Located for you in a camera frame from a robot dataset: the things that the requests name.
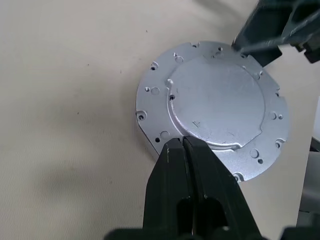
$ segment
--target silver metal disc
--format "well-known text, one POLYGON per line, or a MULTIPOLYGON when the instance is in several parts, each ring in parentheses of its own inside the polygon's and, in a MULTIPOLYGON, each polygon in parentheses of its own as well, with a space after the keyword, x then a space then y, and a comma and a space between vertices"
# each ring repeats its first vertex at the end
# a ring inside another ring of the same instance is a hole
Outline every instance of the silver metal disc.
POLYGON ((219 42, 185 43, 151 64, 136 116, 157 154, 171 138, 194 136, 245 181, 269 168, 287 140, 288 109, 278 91, 250 55, 219 42))

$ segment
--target table surface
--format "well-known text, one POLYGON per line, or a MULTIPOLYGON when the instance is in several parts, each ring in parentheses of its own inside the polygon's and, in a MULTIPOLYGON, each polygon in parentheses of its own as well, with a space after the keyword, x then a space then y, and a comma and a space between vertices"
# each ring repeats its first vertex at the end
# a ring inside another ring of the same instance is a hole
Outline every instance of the table surface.
MULTIPOLYGON (((231 43, 255 0, 0 2, 0 234, 101 239, 141 227, 155 161, 135 129, 139 81, 181 43, 231 43)), ((290 112, 278 160, 240 184, 268 238, 296 223, 319 63, 294 48, 266 69, 290 112)))

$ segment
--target metal plate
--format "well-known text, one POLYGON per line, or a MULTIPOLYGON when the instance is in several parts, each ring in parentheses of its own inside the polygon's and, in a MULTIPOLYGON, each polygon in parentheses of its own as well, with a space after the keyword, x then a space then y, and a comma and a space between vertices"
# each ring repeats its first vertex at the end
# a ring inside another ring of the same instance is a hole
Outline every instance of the metal plate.
POLYGON ((136 96, 138 125, 160 154, 171 138, 205 140, 239 181, 264 172, 287 140, 278 84, 229 45, 185 43, 159 56, 136 96))

